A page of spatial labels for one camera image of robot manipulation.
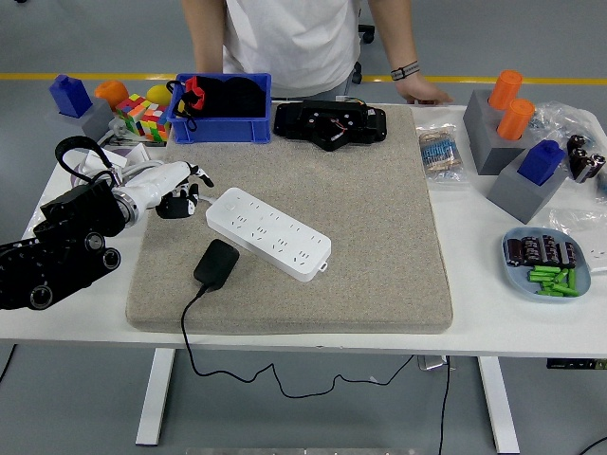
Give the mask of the person's left hand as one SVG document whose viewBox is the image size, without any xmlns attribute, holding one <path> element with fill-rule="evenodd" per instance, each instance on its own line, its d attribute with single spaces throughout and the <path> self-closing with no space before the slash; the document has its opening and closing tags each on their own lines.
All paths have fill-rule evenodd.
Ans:
<svg viewBox="0 0 607 455">
<path fill-rule="evenodd" d="M 397 93 L 409 104 L 439 105 L 453 102 L 452 97 L 433 82 L 429 82 L 421 73 L 395 81 Z"/>
</svg>

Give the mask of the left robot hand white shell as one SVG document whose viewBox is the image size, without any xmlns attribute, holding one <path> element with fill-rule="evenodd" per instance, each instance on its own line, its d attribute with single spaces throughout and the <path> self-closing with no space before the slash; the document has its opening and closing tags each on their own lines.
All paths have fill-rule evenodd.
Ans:
<svg viewBox="0 0 607 455">
<path fill-rule="evenodd" d="M 139 221 L 147 209 L 155 209 L 163 219 L 181 219 L 194 214 L 198 203 L 198 185 L 189 185 L 196 175 L 210 188 L 214 186 L 199 166 L 185 161 L 162 164 L 143 171 L 113 194 L 127 225 Z"/>
</svg>

